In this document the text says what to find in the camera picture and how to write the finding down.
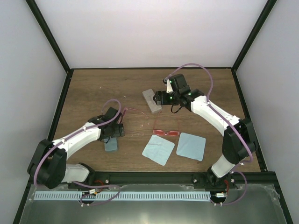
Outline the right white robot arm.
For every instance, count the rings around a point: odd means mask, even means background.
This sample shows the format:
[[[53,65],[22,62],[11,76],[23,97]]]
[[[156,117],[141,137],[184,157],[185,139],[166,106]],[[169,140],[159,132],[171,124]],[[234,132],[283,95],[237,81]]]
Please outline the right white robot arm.
[[[249,118],[240,119],[227,113],[197,89],[185,94],[157,91],[153,101],[156,105],[178,105],[180,109],[186,108],[205,119],[223,136],[222,155],[206,174],[211,187],[220,187],[230,171],[253,161],[253,153],[258,146],[254,126]]]

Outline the blue-grey glasses case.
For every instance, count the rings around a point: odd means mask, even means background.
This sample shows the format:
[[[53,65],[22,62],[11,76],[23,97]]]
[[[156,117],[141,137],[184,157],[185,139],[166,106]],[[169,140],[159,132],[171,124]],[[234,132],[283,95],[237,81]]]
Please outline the blue-grey glasses case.
[[[107,153],[118,151],[118,143],[116,138],[109,138],[104,140],[104,150]]]

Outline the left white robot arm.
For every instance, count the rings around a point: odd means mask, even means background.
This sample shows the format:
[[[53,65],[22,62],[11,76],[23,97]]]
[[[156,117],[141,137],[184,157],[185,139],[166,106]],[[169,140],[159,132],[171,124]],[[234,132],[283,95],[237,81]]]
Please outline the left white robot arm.
[[[107,144],[124,135],[124,125],[117,119],[94,117],[67,136],[54,141],[40,141],[29,163],[28,174],[33,177],[36,186],[53,189],[62,182],[79,182],[89,189],[95,184],[93,169],[83,163],[67,164],[68,159],[91,142]]]

